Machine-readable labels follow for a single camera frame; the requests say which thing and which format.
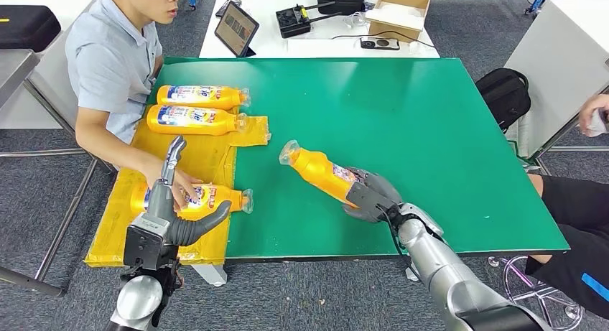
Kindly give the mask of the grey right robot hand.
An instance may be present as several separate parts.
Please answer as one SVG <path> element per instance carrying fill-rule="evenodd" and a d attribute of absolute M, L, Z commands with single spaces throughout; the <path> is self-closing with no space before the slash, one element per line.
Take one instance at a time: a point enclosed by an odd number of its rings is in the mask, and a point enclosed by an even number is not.
<path fill-rule="evenodd" d="M 381 210 L 402 203 L 401 195 L 395 187 L 379 174 L 357 167 L 347 167 L 356 181 L 348 190 L 343 210 L 351 217 L 369 223 L 377 223 L 382 218 Z"/>

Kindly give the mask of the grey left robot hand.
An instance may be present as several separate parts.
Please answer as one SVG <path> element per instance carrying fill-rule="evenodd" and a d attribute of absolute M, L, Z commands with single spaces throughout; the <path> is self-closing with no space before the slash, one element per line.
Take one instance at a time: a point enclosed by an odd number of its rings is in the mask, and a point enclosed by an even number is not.
<path fill-rule="evenodd" d="M 161 220 L 166 229 L 165 243 L 174 246 L 190 246 L 203 235 L 221 224 L 231 208 L 231 201 L 221 202 L 216 211 L 199 220 L 185 220 L 174 210 L 172 185 L 181 151 L 186 147 L 183 136 L 177 136 L 169 145 L 166 159 L 162 166 L 160 178 L 151 189 L 149 204 L 145 216 L 150 220 Z"/>

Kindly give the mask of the person's hand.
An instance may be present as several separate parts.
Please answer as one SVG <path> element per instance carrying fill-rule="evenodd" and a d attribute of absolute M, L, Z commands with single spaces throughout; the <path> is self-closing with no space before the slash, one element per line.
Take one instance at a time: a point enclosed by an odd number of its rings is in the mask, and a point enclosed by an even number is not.
<path fill-rule="evenodd" d="M 582 106 L 579 116 L 581 132 L 588 137 L 608 133 L 608 95 L 599 94 L 588 99 Z"/>

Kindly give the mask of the person's right hand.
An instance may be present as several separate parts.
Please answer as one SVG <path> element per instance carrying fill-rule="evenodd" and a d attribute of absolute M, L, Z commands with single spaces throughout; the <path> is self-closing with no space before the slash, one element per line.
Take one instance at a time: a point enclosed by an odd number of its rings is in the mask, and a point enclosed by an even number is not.
<path fill-rule="evenodd" d="M 158 178 L 161 177 L 162 166 L 164 162 L 150 154 L 145 156 L 139 171 L 146 177 L 148 187 L 151 189 Z M 190 197 L 195 196 L 194 184 L 202 183 L 202 181 L 191 177 L 184 173 L 181 169 L 175 169 L 175 177 L 172 184 L 172 195 L 174 199 L 174 210 L 180 211 L 188 206 L 188 199 L 185 194 Z"/>

